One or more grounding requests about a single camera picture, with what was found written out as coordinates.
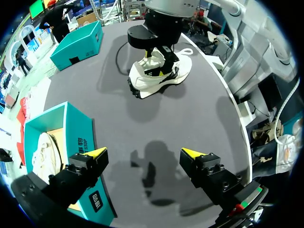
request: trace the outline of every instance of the round table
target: round table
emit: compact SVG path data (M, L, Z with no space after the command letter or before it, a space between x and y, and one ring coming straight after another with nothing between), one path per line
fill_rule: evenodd
M175 51L194 52L187 79L143 100L132 95L128 72L145 51L127 43L127 30L142 23L104 27L98 55L51 78L45 110L68 101L94 120L96 146L109 153L103 177L118 215L111 226L208 227L221 208L194 188L179 165L180 149L212 152L248 182L247 134L227 84L184 35Z

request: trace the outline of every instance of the open box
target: open box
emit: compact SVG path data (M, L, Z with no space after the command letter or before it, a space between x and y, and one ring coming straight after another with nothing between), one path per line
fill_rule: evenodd
M100 21L90 23L69 33L51 55L51 60L59 70L63 70L81 60L97 55L103 30Z
M68 157L75 153L95 150L92 119L73 107L69 102L64 102L26 122L24 155L28 173L33 170L32 156L34 151L37 150L38 139L43 132L48 132L55 137L62 163L66 163ZM97 212L95 212L89 199L89 195L96 191L99 192L103 203ZM114 214L101 178L98 178L95 187L84 192L77 204L70 206L69 211L99 224L107 226L111 224Z

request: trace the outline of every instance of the white cable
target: white cable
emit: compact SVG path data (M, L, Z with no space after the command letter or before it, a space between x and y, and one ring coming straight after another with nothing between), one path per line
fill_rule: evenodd
M294 94L294 92L295 92L296 89L298 88L299 84L300 84L300 78L299 78L299 80L297 81L297 83L295 84L295 86L294 86L294 88L292 89L292 91L290 92L290 94L288 95L288 97L286 98L286 100L284 101L284 103L283 103L282 107L280 108L280 111L279 111L279 113L278 113L278 115L277 115L277 117L276 117L276 120L275 120L275 141L276 141L279 145L283 145L283 146L284 146L284 145L288 145L288 144L293 143L293 142L296 140L296 138L294 138L294 139L291 140L290 142L285 142L285 143L279 141L278 138L277 138L277 136L276 136L276 127L277 127L277 123L278 123L278 121L279 121L279 118L280 118L280 115L281 115L283 109L285 108L287 102L289 101L289 99L292 97L292 95Z
M94 13L95 13L95 15L96 15L96 18L97 18L98 20L100 20L100 21L105 21L105 20L108 19L108 17L110 16L110 14L112 13L112 11L114 10L114 7L116 6L117 2L118 2L118 0L116 0L116 1L114 2L112 8L110 9L110 11L108 12L108 14L106 15L105 18L100 18L99 14L98 14L98 12L97 12L97 8L96 8L96 5L95 5L95 3L94 3L94 0L90 0L91 6L92 6L93 11L94 11Z

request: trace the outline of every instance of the person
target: person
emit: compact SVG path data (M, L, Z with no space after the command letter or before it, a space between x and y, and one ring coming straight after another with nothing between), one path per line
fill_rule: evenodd
M204 17L204 11L200 10L197 19L195 20L195 26L199 28L199 31L202 33L204 31L204 36L207 37L208 31L212 31L211 23L207 18Z
M24 67L25 67L28 71L30 71L30 68L29 68L29 66L26 64L25 60L22 58L22 56L21 56L20 53L17 53L17 54L16 54L16 62L17 62L17 64L19 64L19 69L20 69L20 67L21 67L22 70L23 70L23 72L24 72L24 74L25 74L25 76L26 76L26 75L27 75L27 72L25 71Z
M42 19L39 28L40 29L48 29L51 28L54 37L57 42L60 43L63 38L70 33L68 25L65 20L65 14L63 14L63 10L67 9L66 13L68 13L74 5L56 5L56 0L51 0L47 4L48 12L45 14Z

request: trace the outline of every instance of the shoe sole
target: shoe sole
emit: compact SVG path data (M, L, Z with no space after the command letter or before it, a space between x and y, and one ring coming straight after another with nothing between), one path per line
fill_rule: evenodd
M155 94L156 92L158 92L163 86L179 85L180 83L182 83L186 79L186 77L188 75L189 75L189 73L185 74L183 77L180 77L178 79L171 79L171 80L165 81L163 83L155 85L155 86L153 86L149 89L146 89L146 90L136 89L132 85L130 77L128 77L128 83L129 83L129 87L130 87L130 90L131 90L132 94L135 95L136 98L144 99L144 98L149 97L149 96Z

